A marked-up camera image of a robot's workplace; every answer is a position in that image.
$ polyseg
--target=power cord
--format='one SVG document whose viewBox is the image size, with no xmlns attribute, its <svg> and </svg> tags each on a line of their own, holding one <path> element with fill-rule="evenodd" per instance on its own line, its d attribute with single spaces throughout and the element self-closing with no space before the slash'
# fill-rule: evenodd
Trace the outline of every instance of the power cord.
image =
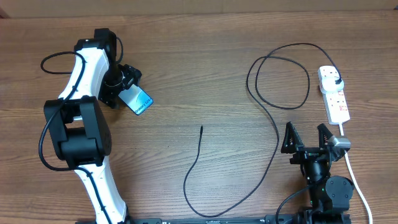
<svg viewBox="0 0 398 224">
<path fill-rule="evenodd" d="M 119 64 L 120 62 L 122 62 L 122 59 L 123 59 L 123 44 L 122 44 L 122 40 L 119 37 L 116 37 L 116 38 L 120 43 L 120 56 L 119 56 L 119 59 L 116 61 L 116 64 Z"/>
<path fill-rule="evenodd" d="M 223 212 L 220 212 L 220 213 L 218 213 L 218 214 L 216 214 L 216 215 L 204 215 L 204 214 L 202 214 L 202 213 L 200 213 L 200 212 L 197 212 L 197 211 L 192 207 L 191 203 L 189 202 L 189 200 L 188 200 L 188 198 L 187 198 L 187 193 L 186 193 L 186 190 L 185 190 L 185 184 L 186 184 L 188 175 L 189 175 L 189 173 L 191 172 L 191 170 L 193 169 L 193 167 L 195 166 L 195 164 L 197 163 L 198 158 L 199 158 L 199 154 L 200 154 L 200 142 L 201 142 L 201 136 L 202 136 L 202 134 L 203 134 L 203 127 L 201 127 L 201 128 L 200 128 L 200 138 L 199 138 L 199 144 L 198 144 L 198 154 L 197 154 L 197 158 L 195 159 L 195 162 L 192 164 L 191 168 L 188 170 L 187 174 L 185 175 L 185 179 L 184 179 L 184 183 L 183 183 L 183 191 L 184 191 L 185 201 L 187 202 L 188 206 L 192 209 L 192 211 L 195 212 L 197 215 L 199 215 L 199 216 L 201 216 L 201 217 L 205 217 L 205 218 L 215 218 L 215 217 L 218 217 L 218 216 L 220 216 L 220 215 L 223 215 L 224 213 L 226 213 L 226 212 L 232 210 L 233 208 L 237 207 L 240 203 L 244 202 L 247 198 L 249 198 L 249 197 L 260 187 L 260 185 L 262 184 L 262 181 L 266 178 L 266 175 L 267 175 L 268 170 L 269 170 L 269 168 L 270 168 L 270 166 L 271 166 L 272 160 L 274 159 L 275 154 L 276 154 L 276 151 L 278 150 L 278 147 L 279 147 L 279 141 L 280 141 L 280 139 L 279 139 L 279 131 L 278 131 L 278 128 L 277 128 L 276 123 L 275 123 L 275 121 L 274 121 L 274 118 L 271 116 L 270 112 L 269 112 L 269 111 L 265 108 L 265 106 L 264 106 L 263 104 L 261 104 L 260 101 L 257 100 L 256 97 L 252 94 L 252 92 L 251 92 L 251 90 L 250 90 L 250 88 L 249 88 L 249 76 L 250 76 L 251 70 L 253 69 L 253 67 L 255 66 L 255 64 L 257 64 L 257 62 L 258 62 L 259 60 L 262 59 L 262 62 L 261 62 L 260 66 L 259 66 L 259 68 L 258 68 L 258 70 L 257 70 L 256 81 L 255 81 L 256 92 L 257 92 L 257 95 L 259 96 L 259 98 L 260 98 L 263 102 L 267 103 L 268 105 L 270 105 L 270 106 L 272 106 L 272 107 L 275 107 L 275 108 L 283 109 L 283 110 L 294 110 L 294 109 L 298 109 L 298 108 L 300 108 L 301 106 L 303 106 L 304 103 L 306 102 L 307 98 L 308 98 L 309 93 L 310 93 L 310 75 L 308 74 L 307 69 L 305 69 L 305 67 L 304 67 L 303 65 L 301 65 L 301 64 L 298 63 L 298 62 L 296 62 L 295 60 L 291 60 L 291 59 L 289 59 L 289 58 L 271 56 L 275 51 L 277 51 L 277 50 L 279 50 L 279 49 L 283 49 L 283 48 L 285 48 L 285 47 L 290 47 L 290 46 L 295 46 L 295 45 L 310 45 L 310 46 L 316 47 L 317 49 L 321 50 L 321 51 L 326 55 L 326 57 L 329 59 L 329 61 L 332 63 L 332 65 L 336 67 L 336 70 L 338 71 L 337 66 L 336 66 L 335 63 L 332 61 L 332 59 L 330 58 L 330 56 L 329 56 L 321 47 L 319 47 L 319 46 L 317 46 L 317 45 L 315 45 L 315 44 L 310 44 L 310 43 L 296 43 L 296 44 L 284 45 L 284 46 L 281 46 L 281 47 L 278 47 L 278 48 L 272 50 L 271 52 L 268 53 L 268 55 L 263 56 L 263 57 L 259 57 L 257 60 L 254 61 L 254 63 L 251 65 L 251 67 L 250 67 L 250 69 L 249 69 L 249 72 L 248 72 L 248 75 L 247 75 L 247 77 L 246 77 L 246 89 L 248 90 L 250 96 L 254 99 L 254 101 L 256 101 L 256 102 L 260 105 L 260 107 L 268 114 L 268 116 L 269 116 L 269 118 L 270 118 L 270 120 L 271 120 L 271 123 L 272 123 L 272 125 L 273 125 L 273 127 L 274 127 L 274 129 L 275 129 L 275 134 L 276 134 L 276 138 L 277 138 L 277 143 L 276 143 L 276 146 L 275 146 L 275 149 L 274 149 L 274 153 L 273 153 L 272 156 L 271 156 L 271 159 L 270 159 L 270 161 L 269 161 L 269 163 L 268 163 L 268 165 L 267 165 L 267 169 L 266 169 L 266 171 L 264 172 L 264 175 L 262 176 L 260 182 L 255 186 L 255 188 L 254 188 L 249 194 L 247 194 L 242 200 L 240 200 L 238 203 L 234 204 L 233 206 L 229 207 L 228 209 L 226 209 L 226 210 L 223 211 Z M 270 103 L 269 101 L 267 101 L 267 100 L 266 100 L 264 97 L 262 97 L 262 95 L 260 94 L 260 92 L 259 92 L 259 90 L 258 90 L 258 87 L 257 87 L 258 76 L 259 76 L 260 69 L 261 69 L 262 65 L 263 65 L 264 62 L 265 62 L 267 59 L 269 59 L 269 58 L 281 59 L 281 60 L 286 60 L 286 61 L 288 61 L 288 62 L 292 62 L 292 63 L 294 63 L 294 64 L 300 66 L 300 67 L 305 71 L 305 73 L 307 74 L 307 79 L 308 79 L 307 94 L 305 95 L 305 98 L 304 98 L 303 102 L 302 102 L 301 104 L 299 104 L 298 106 L 294 106 L 294 107 L 277 106 L 277 105 L 275 105 L 275 104 Z"/>
<path fill-rule="evenodd" d="M 57 75 L 59 75 L 59 74 L 72 74 L 71 72 L 51 72 L 51 71 L 48 71 L 48 70 L 44 69 L 44 63 L 45 63 L 48 59 L 53 58 L 53 57 L 56 57 L 56 56 L 59 56 L 59 55 L 66 55 L 66 54 L 73 54 L 73 55 L 76 55 L 76 56 L 80 57 L 81 62 L 82 62 L 82 63 L 81 63 L 81 71 L 80 71 L 80 74 L 79 74 L 79 76 L 78 76 L 78 78 L 77 78 L 77 80 L 76 80 L 75 85 L 72 87 L 72 91 L 69 93 L 69 95 L 68 95 L 65 99 L 63 99 L 63 101 L 61 102 L 60 106 L 57 108 L 57 110 L 54 112 L 54 114 L 51 115 L 50 119 L 46 122 L 46 124 L 45 124 L 45 126 L 44 126 L 44 128 L 43 128 L 42 134 L 41 134 L 41 136 L 40 136 L 40 140 L 39 140 L 39 157 L 40 157 L 40 160 L 42 161 L 42 163 L 43 163 L 43 165 L 44 165 L 45 167 L 49 168 L 50 170 L 54 170 L 54 171 L 70 171 L 71 169 L 70 169 L 69 167 L 58 168 L 58 167 L 51 166 L 51 165 L 44 159 L 44 156 L 43 156 L 43 142 L 44 142 L 44 137 L 45 137 L 45 134 L 47 133 L 47 130 L 49 129 L 49 126 L 50 126 L 51 122 L 53 121 L 55 115 L 57 115 L 57 113 L 59 113 L 59 111 L 62 109 L 62 107 L 65 105 L 65 103 L 66 103 L 66 102 L 73 96 L 73 94 L 76 92 L 76 89 L 77 89 L 77 87 L 79 86 L 80 80 L 81 80 L 81 78 L 83 77 L 83 74 L 84 74 L 84 71 L 85 71 L 85 68 L 86 68 L 86 61 L 85 61 L 85 58 L 84 58 L 81 54 L 79 54 L 79 53 L 77 53 L 77 52 L 59 52 L 59 53 L 55 53 L 55 54 L 49 55 L 48 57 L 45 57 L 45 58 L 43 59 L 43 61 L 41 62 L 41 64 L 40 64 L 41 69 L 42 69 L 44 72 L 49 73 L 49 74 L 57 74 Z M 109 223 L 109 224 L 112 224 L 112 223 L 111 223 L 111 219 L 110 219 L 108 213 L 107 213 L 106 210 L 105 210 L 105 206 L 104 206 L 103 203 L 102 203 L 100 194 L 98 193 L 98 189 L 97 189 L 97 186 L 96 186 L 96 184 L 95 184 L 95 181 L 94 181 L 94 178 L 93 178 L 92 174 L 91 174 L 88 170 L 86 170 L 86 169 L 84 169 L 84 168 L 82 168 L 82 167 L 77 167 L 76 170 L 81 170 L 81 171 L 83 171 L 84 173 L 86 173 L 87 177 L 90 178 L 90 182 L 91 182 L 91 184 L 93 185 L 93 188 L 94 188 L 94 191 L 95 191 L 95 195 L 96 195 L 96 198 L 97 198 L 97 200 L 98 200 L 98 203 L 99 203 L 99 205 L 100 205 L 100 207 L 101 207 L 101 210 L 104 212 L 105 217 L 106 217 L 108 223 Z"/>
<path fill-rule="evenodd" d="M 340 135 L 344 136 L 344 130 L 343 130 L 343 124 L 339 123 L 338 127 L 340 129 Z M 363 204 L 365 205 L 366 211 L 368 213 L 368 218 L 369 218 L 369 224 L 373 224 L 373 217 L 372 217 L 372 211 L 371 208 L 369 207 L 368 202 L 365 199 L 365 196 L 362 194 L 361 189 L 359 189 L 359 185 L 356 182 L 355 176 L 354 176 L 354 172 L 353 169 L 351 168 L 351 164 L 349 162 L 349 158 L 348 158 L 348 152 L 346 152 L 346 154 L 344 155 L 344 158 L 346 159 L 346 163 L 347 163 L 347 168 L 348 168 L 348 172 L 353 180 L 354 186 L 356 191 L 358 192 L 359 196 L 361 197 L 361 200 L 363 202 Z"/>
</svg>

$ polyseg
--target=card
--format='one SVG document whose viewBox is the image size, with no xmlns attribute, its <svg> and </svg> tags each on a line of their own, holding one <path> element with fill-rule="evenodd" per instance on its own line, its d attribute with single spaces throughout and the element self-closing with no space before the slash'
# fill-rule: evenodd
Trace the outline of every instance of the card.
<svg viewBox="0 0 398 224">
<path fill-rule="evenodd" d="M 136 85 L 120 92 L 119 97 L 136 115 L 142 114 L 154 103 L 153 99 Z"/>
</svg>

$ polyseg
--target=white power strip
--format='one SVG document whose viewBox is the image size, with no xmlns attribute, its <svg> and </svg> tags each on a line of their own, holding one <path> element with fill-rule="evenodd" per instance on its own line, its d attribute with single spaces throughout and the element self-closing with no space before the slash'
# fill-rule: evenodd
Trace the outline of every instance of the white power strip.
<svg viewBox="0 0 398 224">
<path fill-rule="evenodd" d="M 339 78 L 337 70 L 333 66 L 322 66 L 318 70 L 319 87 L 323 95 L 323 101 L 325 102 L 326 114 L 328 116 L 329 124 L 338 124 L 340 128 L 340 134 L 343 136 L 343 123 L 350 119 L 347 101 L 344 95 L 344 82 L 336 84 L 335 80 Z M 347 168 L 349 174 L 354 182 L 354 186 L 359 196 L 361 197 L 366 211 L 368 212 L 369 223 L 373 224 L 371 209 L 359 189 L 358 183 L 356 182 L 351 164 L 349 163 L 348 153 L 345 154 Z"/>
</svg>

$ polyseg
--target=table surface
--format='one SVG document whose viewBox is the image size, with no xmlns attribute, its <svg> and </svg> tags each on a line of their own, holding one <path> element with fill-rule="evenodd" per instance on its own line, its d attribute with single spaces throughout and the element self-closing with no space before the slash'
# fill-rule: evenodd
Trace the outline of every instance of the table surface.
<svg viewBox="0 0 398 224">
<path fill-rule="evenodd" d="M 66 19 L 0 20 L 0 222 L 73 223 L 95 213 L 74 172 L 46 169 L 37 155 L 45 124 L 43 105 L 56 99 L 68 75 L 50 75 L 40 61 L 73 50 L 95 28 L 109 27 L 123 40 L 123 63 L 143 73 L 141 87 L 155 103 L 140 116 L 128 108 L 101 108 L 111 129 L 111 168 L 119 193 L 137 218 L 197 218 L 184 200 L 182 184 L 200 212 L 212 215 L 241 200 L 261 179 L 276 144 L 269 117 L 252 100 L 245 81 L 249 67 L 272 49 L 294 42 L 323 47 L 345 81 L 351 120 L 351 164 L 375 223 L 398 219 L 398 13 L 290 12 L 200 16 L 115 16 Z M 292 121 L 307 146 L 318 145 L 317 125 L 327 123 L 317 70 L 330 64 L 309 46 L 276 55 L 302 63 L 310 74 L 310 94 L 297 110 L 266 108 L 280 137 Z M 71 70 L 73 56 L 54 58 L 47 69 Z M 269 101 L 298 105 L 307 78 L 298 66 L 270 59 L 259 77 Z M 250 78 L 254 88 L 254 75 Z M 338 134 L 338 127 L 328 125 Z M 50 137 L 45 157 L 55 166 Z M 279 149 L 258 190 L 223 217 L 261 217 L 305 186 L 291 155 Z M 332 175 L 349 177 L 344 159 Z M 282 209 L 294 213 L 308 205 L 301 195 Z M 350 201 L 354 223 L 366 223 L 357 193 Z"/>
</svg>

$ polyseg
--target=black wire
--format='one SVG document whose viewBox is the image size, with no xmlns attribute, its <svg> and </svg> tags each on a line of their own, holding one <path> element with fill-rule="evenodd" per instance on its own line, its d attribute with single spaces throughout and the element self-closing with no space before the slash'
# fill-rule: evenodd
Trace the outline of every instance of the black wire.
<svg viewBox="0 0 398 224">
<path fill-rule="evenodd" d="M 330 173 L 330 169 L 331 169 L 331 152 L 328 152 L 328 154 L 329 154 L 328 172 L 326 172 L 326 174 L 324 174 L 324 176 L 323 176 L 321 179 L 319 179 L 318 181 L 316 181 L 316 182 L 314 182 L 314 183 L 312 183 L 312 184 L 307 185 L 307 186 L 304 187 L 303 189 L 301 189 L 301 190 L 299 190 L 298 192 L 293 193 L 291 196 L 287 197 L 287 198 L 279 205 L 278 209 L 276 210 L 276 214 L 275 214 L 275 221 L 276 221 L 276 224 L 279 224 L 279 212 L 280 212 L 280 210 L 282 209 L 282 207 L 285 205 L 285 203 L 286 203 L 287 201 L 289 201 L 290 199 L 292 199 L 292 198 L 298 196 L 299 194 L 301 194 L 301 193 L 307 191 L 308 189 L 310 189 L 310 188 L 312 188 L 312 187 L 318 185 L 318 184 L 321 183 L 323 180 L 325 180 L 326 177 L 328 177 L 328 175 L 329 175 L 329 173 Z"/>
<path fill-rule="evenodd" d="M 53 121 L 55 115 L 57 115 L 57 113 L 59 113 L 59 111 L 62 109 L 62 107 L 65 105 L 65 103 L 66 103 L 66 102 L 73 96 L 73 94 L 76 92 L 77 87 L 79 86 L 80 80 L 81 80 L 81 78 L 83 77 L 83 74 L 84 74 L 84 71 L 85 71 L 85 68 L 86 68 L 86 61 L 85 61 L 85 58 L 84 58 L 81 54 L 79 54 L 79 53 L 77 53 L 77 52 L 69 51 L 69 52 L 59 52 L 59 53 L 55 53 L 55 54 L 49 55 L 49 56 L 45 57 L 45 58 L 42 60 L 42 62 L 40 63 L 41 69 L 42 69 L 44 72 L 47 72 L 47 73 L 49 73 L 49 74 L 57 74 L 57 75 L 60 75 L 60 74 L 72 74 L 72 72 L 51 72 L 51 71 L 48 71 L 48 70 L 44 69 L 44 63 L 45 63 L 48 59 L 53 58 L 53 57 L 56 57 L 56 56 L 59 56 L 59 55 L 66 55 L 66 54 L 73 54 L 73 55 L 76 55 L 76 56 L 80 57 L 80 59 L 81 59 L 81 71 L 80 71 L 80 73 L 79 73 L 79 76 L 78 76 L 78 78 L 77 78 L 77 80 L 76 80 L 75 85 L 72 87 L 72 91 L 69 93 L 69 95 L 68 95 L 65 99 L 63 99 L 63 101 L 61 102 L 60 106 L 57 108 L 57 110 L 54 112 L 54 114 L 51 115 L 50 119 L 46 122 L 46 124 L 45 124 L 45 126 L 44 126 L 44 128 L 43 128 L 42 134 L 41 134 L 41 136 L 40 136 L 40 140 L 39 140 L 39 157 L 40 157 L 40 160 L 42 161 L 42 163 L 43 163 L 43 165 L 44 165 L 45 167 L 47 167 L 47 168 L 50 169 L 50 170 L 54 170 L 54 171 L 70 171 L 71 168 L 69 168 L 69 167 L 65 167 L 65 168 L 53 167 L 53 166 L 51 166 L 51 165 L 44 159 L 44 156 L 43 156 L 43 142 L 44 142 L 44 137 L 45 137 L 45 134 L 47 133 L 47 130 L 49 129 L 49 126 L 50 126 L 51 122 Z M 104 205 L 103 205 L 103 203 L 102 203 L 102 201 L 101 201 L 101 197 L 100 197 L 100 194 L 98 193 L 98 189 L 97 189 L 97 186 L 96 186 L 96 184 L 95 184 L 95 181 L 94 181 L 94 178 L 93 178 L 92 174 L 91 174 L 88 170 L 86 170 L 86 169 L 84 169 L 84 168 L 82 168 L 82 167 L 77 167 L 76 170 L 81 170 L 81 171 L 83 171 L 84 173 L 86 173 L 87 177 L 90 178 L 91 184 L 93 185 L 93 188 L 94 188 L 94 191 L 95 191 L 96 198 L 97 198 L 98 203 L 99 203 L 99 205 L 100 205 L 100 207 L 101 207 L 101 211 L 104 212 L 105 217 L 106 217 L 108 223 L 109 223 L 109 224 L 112 224 L 112 223 L 111 223 L 111 219 L 110 219 L 108 213 L 106 212 L 105 207 L 104 207 Z"/>
<path fill-rule="evenodd" d="M 191 172 L 191 170 L 193 169 L 193 167 L 195 166 L 195 164 L 197 163 L 198 158 L 199 158 L 199 154 L 200 154 L 200 142 L 201 142 L 201 136 L 202 136 L 202 133 L 203 133 L 203 126 L 202 126 L 202 127 L 200 128 L 200 138 L 199 138 L 199 145 L 198 145 L 198 154 L 197 154 L 197 158 L 195 159 L 195 162 L 192 164 L 191 168 L 188 170 L 187 174 L 185 175 L 185 179 L 184 179 L 184 183 L 183 183 L 183 191 L 184 191 L 185 201 L 187 202 L 188 206 L 192 209 L 192 211 L 195 212 L 197 215 L 199 215 L 199 216 L 201 216 L 201 217 L 205 217 L 205 218 L 215 218 L 215 217 L 218 217 L 218 216 L 220 216 L 220 215 L 223 215 L 224 213 L 226 213 L 226 212 L 232 210 L 233 208 L 235 208 L 236 206 L 238 206 L 240 203 L 244 202 L 247 198 L 249 198 L 249 197 L 260 187 L 260 185 L 262 184 L 262 181 L 266 178 L 266 175 L 267 175 L 267 173 L 268 173 L 268 170 L 269 170 L 269 168 L 270 168 L 270 166 L 271 166 L 272 161 L 274 160 L 275 154 L 276 154 L 276 152 L 277 152 L 277 150 L 278 150 L 278 147 L 279 147 L 279 142 L 280 142 L 280 139 L 279 139 L 279 130 L 278 130 L 278 128 L 277 128 L 277 126 L 276 126 L 276 123 L 275 123 L 275 121 L 274 121 L 274 118 L 271 116 L 270 112 L 265 108 L 264 105 L 262 105 L 262 104 L 260 103 L 259 100 L 256 99 L 256 97 L 255 97 L 255 96 L 252 94 L 252 92 L 250 91 L 250 88 L 249 88 L 249 76 L 250 76 L 251 70 L 253 69 L 253 67 L 255 66 L 255 64 L 257 64 L 257 62 L 258 62 L 260 59 L 263 59 L 262 62 L 261 62 L 261 64 L 260 64 L 260 66 L 259 66 L 259 68 L 258 68 L 258 70 L 257 70 L 256 81 L 255 81 L 256 92 L 257 92 L 257 94 L 259 95 L 260 99 L 261 99 L 262 101 L 266 102 L 266 103 L 267 103 L 268 105 L 270 105 L 270 106 L 273 106 L 273 107 L 275 107 L 275 108 L 280 108 L 280 109 L 283 109 L 283 110 L 294 110 L 294 109 L 297 109 L 297 108 L 300 108 L 301 106 L 303 106 L 304 103 L 306 102 L 307 98 L 308 98 L 309 93 L 310 93 L 310 75 L 308 74 L 307 69 L 305 69 L 305 67 L 304 67 L 303 65 L 301 65 L 301 64 L 298 63 L 298 62 L 296 62 L 295 60 L 291 60 L 291 59 L 289 59 L 289 58 L 271 56 L 271 54 L 273 54 L 275 51 L 277 51 L 277 50 L 279 50 L 279 49 L 282 49 L 282 48 L 284 48 L 284 47 L 294 46 L 294 45 L 311 45 L 311 46 L 314 46 L 314 47 L 318 48 L 319 50 L 321 50 L 321 51 L 326 55 L 326 57 L 329 59 L 329 61 L 332 63 L 332 65 L 335 66 L 335 68 L 336 68 L 336 70 L 337 70 L 337 72 L 338 72 L 338 74 L 339 74 L 339 76 L 340 76 L 340 79 L 337 80 L 336 83 L 340 83 L 340 81 L 341 81 L 341 75 L 340 75 L 339 70 L 337 69 L 337 66 L 336 66 L 335 63 L 332 61 L 332 59 L 330 58 L 330 56 L 329 56 L 321 47 L 319 47 L 319 46 L 317 46 L 317 45 L 315 45 L 315 44 L 309 44 L 309 43 L 296 43 L 296 44 L 284 45 L 284 46 L 281 46 L 281 47 L 278 47 L 278 48 L 272 50 L 270 53 L 268 53 L 268 55 L 263 56 L 263 57 L 259 57 L 256 61 L 254 61 L 254 63 L 251 65 L 251 67 L 250 67 L 250 69 L 249 69 L 248 75 L 246 76 L 246 89 L 248 90 L 250 96 L 254 99 L 254 101 L 256 101 L 256 102 L 260 105 L 260 107 L 267 113 L 268 117 L 269 117 L 270 120 L 271 120 L 271 123 L 272 123 L 272 125 L 273 125 L 273 127 L 274 127 L 274 129 L 275 129 L 275 134 L 276 134 L 276 137 L 277 137 L 277 143 L 276 143 L 274 152 L 272 153 L 271 159 L 270 159 L 270 161 L 269 161 L 269 163 L 268 163 L 268 165 L 267 165 L 267 169 L 266 169 L 266 171 L 264 172 L 264 175 L 262 176 L 260 182 L 256 185 L 256 187 L 255 187 L 249 194 L 247 194 L 242 200 L 240 200 L 238 203 L 234 204 L 232 207 L 229 207 L 228 209 L 226 209 L 226 210 L 223 211 L 223 212 L 220 212 L 220 213 L 218 213 L 218 214 L 216 214 L 216 215 L 204 215 L 204 214 L 202 214 L 202 213 L 199 213 L 198 211 L 196 211 L 196 210 L 192 207 L 191 203 L 189 202 L 189 200 L 188 200 L 188 198 L 187 198 L 187 194 L 186 194 L 186 190 L 185 190 L 185 183 L 186 183 L 186 181 L 187 181 L 188 175 L 189 175 L 189 173 Z M 305 95 L 305 98 L 304 98 L 303 102 L 302 102 L 300 105 L 298 105 L 298 106 L 296 106 L 296 107 L 277 106 L 277 105 L 274 105 L 274 104 L 268 102 L 264 97 L 262 97 L 262 95 L 260 94 L 260 92 L 259 92 L 259 90 L 258 90 L 258 87 L 257 87 L 257 81 L 258 81 L 258 76 L 259 76 L 260 69 L 261 69 L 262 65 L 264 64 L 264 62 L 265 62 L 268 58 L 281 59 L 281 60 L 286 60 L 286 61 L 295 63 L 296 65 L 300 66 L 300 67 L 305 71 L 305 73 L 307 74 L 307 79 L 308 79 L 308 88 L 307 88 L 307 94 Z"/>
<path fill-rule="evenodd" d="M 53 167 L 53 166 L 51 166 L 50 164 L 48 164 L 48 162 L 44 159 L 44 156 L 43 156 L 43 142 L 44 142 L 44 137 L 45 137 L 45 134 L 47 133 L 47 130 L 49 129 L 49 126 L 50 126 L 52 120 L 54 119 L 55 115 L 57 115 L 57 113 L 59 113 L 59 111 L 61 110 L 61 108 L 62 108 L 62 107 L 65 105 L 65 103 L 73 96 L 74 92 L 76 91 L 76 89 L 77 89 L 77 87 L 78 87 L 78 85 L 79 85 L 79 83 L 80 83 L 80 80 L 81 80 L 81 78 L 82 78 L 82 76 L 83 76 L 83 74 L 84 74 L 84 71 L 85 71 L 85 68 L 86 68 L 86 61 L 85 61 L 85 58 L 84 58 L 81 54 L 70 51 L 70 52 L 59 52 L 59 53 L 55 53 L 55 54 L 49 55 L 49 56 L 45 57 L 45 58 L 42 60 L 42 63 L 40 64 L 41 69 L 42 69 L 44 72 L 47 72 L 47 73 L 49 73 L 49 74 L 57 74 L 57 75 L 60 75 L 60 74 L 72 74 L 71 72 L 50 72 L 50 71 L 44 69 L 44 63 L 45 63 L 48 59 L 53 58 L 53 57 L 56 57 L 56 56 L 59 56 L 59 55 L 66 55 L 66 54 L 74 54 L 74 55 L 77 55 L 77 56 L 80 57 L 80 59 L 81 59 L 81 61 L 82 61 L 82 64 L 81 64 L 81 71 L 80 71 L 80 74 L 79 74 L 79 76 L 78 76 L 78 78 L 77 78 L 77 80 L 76 80 L 75 85 L 72 87 L 72 91 L 69 93 L 69 95 L 68 95 L 65 99 L 63 99 L 63 101 L 61 102 L 60 106 L 57 108 L 57 110 L 54 112 L 54 114 L 51 115 L 50 119 L 46 122 L 46 124 L 45 124 L 45 126 L 44 126 L 44 128 L 43 128 L 42 134 L 41 134 L 41 136 L 40 136 L 40 140 L 39 140 L 39 157 L 40 157 L 40 160 L 42 161 L 42 163 L 43 163 L 47 168 L 49 168 L 50 170 L 54 170 L 54 171 L 69 171 L 69 170 L 71 170 L 71 169 L 70 169 L 69 167 L 66 167 L 66 168 Z"/>
<path fill-rule="evenodd" d="M 119 60 L 116 61 L 116 64 L 119 64 L 120 62 L 122 62 L 123 59 L 123 44 L 122 44 L 122 40 L 119 37 L 116 37 L 119 40 L 120 43 L 120 57 Z"/>
</svg>

